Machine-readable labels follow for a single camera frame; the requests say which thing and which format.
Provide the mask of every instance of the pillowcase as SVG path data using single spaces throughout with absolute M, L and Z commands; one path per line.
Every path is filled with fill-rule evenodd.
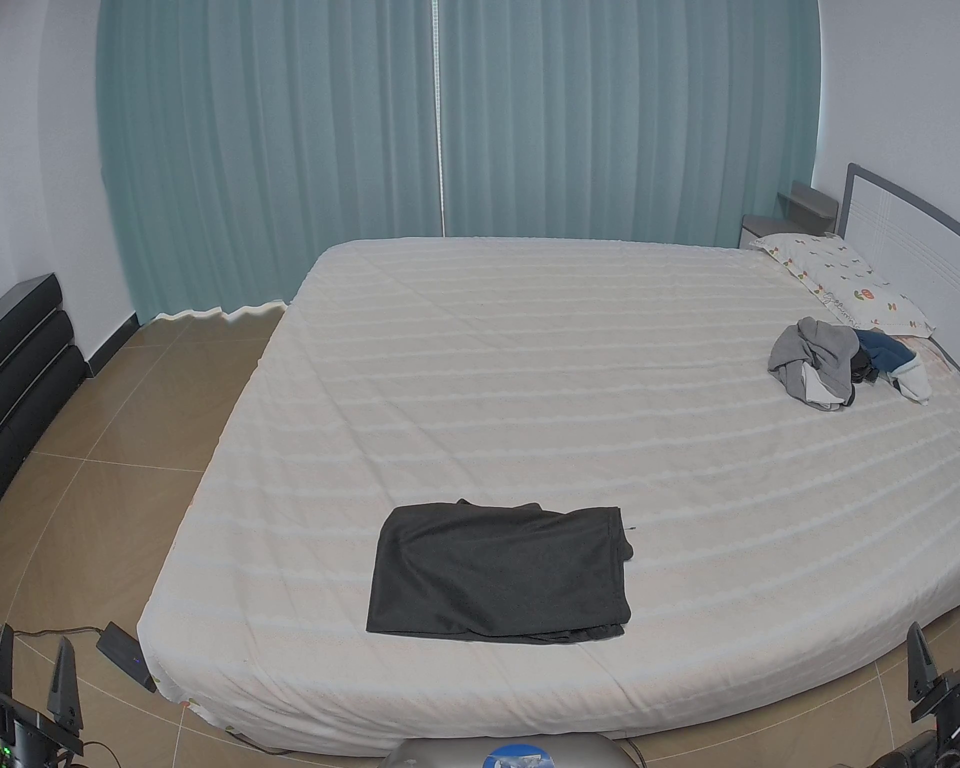
M 754 240 L 847 325 L 890 336 L 929 338 L 933 324 L 842 237 L 781 232 Z

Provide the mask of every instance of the tiled floor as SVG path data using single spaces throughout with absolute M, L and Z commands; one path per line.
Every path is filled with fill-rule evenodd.
M 0 610 L 16 628 L 115 621 L 133 632 L 233 403 L 280 309 L 158 321 L 141 329 L 57 417 L 0 500 Z M 960 612 L 927 631 L 942 669 L 960 665 Z M 296 761 L 368 768 L 375 759 L 266 757 L 188 709 L 137 687 L 74 636 L 84 738 L 124 768 L 275 768 Z M 58 639 L 19 638 L 14 694 L 45 709 Z M 902 647 L 876 663 L 770 707 L 637 739 L 661 768 L 869 765 L 918 729 L 909 722 Z M 112 765 L 90 747 L 83 763 Z

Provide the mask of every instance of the baseboard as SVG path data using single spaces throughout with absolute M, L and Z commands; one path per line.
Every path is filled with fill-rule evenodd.
M 86 361 L 86 377 L 93 378 L 102 371 L 110 358 L 130 340 L 139 327 L 140 323 L 137 321 L 136 315 L 130 315 L 119 328 L 113 331 L 110 338 L 90 355 L 90 359 Z

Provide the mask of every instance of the power adapter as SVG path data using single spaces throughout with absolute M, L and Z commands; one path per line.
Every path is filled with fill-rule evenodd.
M 136 637 L 128 635 L 111 621 L 97 640 L 97 650 L 151 693 L 156 693 L 156 683 L 143 660 L 143 651 Z

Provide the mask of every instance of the gray headboard frame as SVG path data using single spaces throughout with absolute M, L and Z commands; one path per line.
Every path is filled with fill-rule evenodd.
M 843 206 L 840 210 L 840 220 L 837 223 L 837 234 L 843 237 L 847 233 L 847 220 L 850 218 L 850 203 L 853 194 L 853 181 L 860 177 L 865 181 L 869 181 L 871 184 L 889 192 L 894 197 L 900 198 L 905 203 L 913 205 L 915 208 L 920 210 L 922 213 L 925 213 L 931 219 L 942 224 L 947 229 L 955 232 L 957 235 L 960 235 L 960 222 L 954 219 L 952 216 L 942 211 L 936 205 L 931 205 L 926 200 L 917 195 L 913 194 L 909 190 L 904 189 L 899 184 L 894 184 L 892 181 L 885 179 L 883 176 L 875 174 L 873 171 L 868 171 L 861 165 L 857 165 L 852 162 L 847 166 L 847 185 L 843 193 Z M 937 348 L 944 354 L 944 356 L 949 360 L 955 369 L 960 371 L 960 365 L 957 364 L 950 355 L 937 344 L 937 340 L 934 338 L 930 339 L 931 342 L 937 345 Z

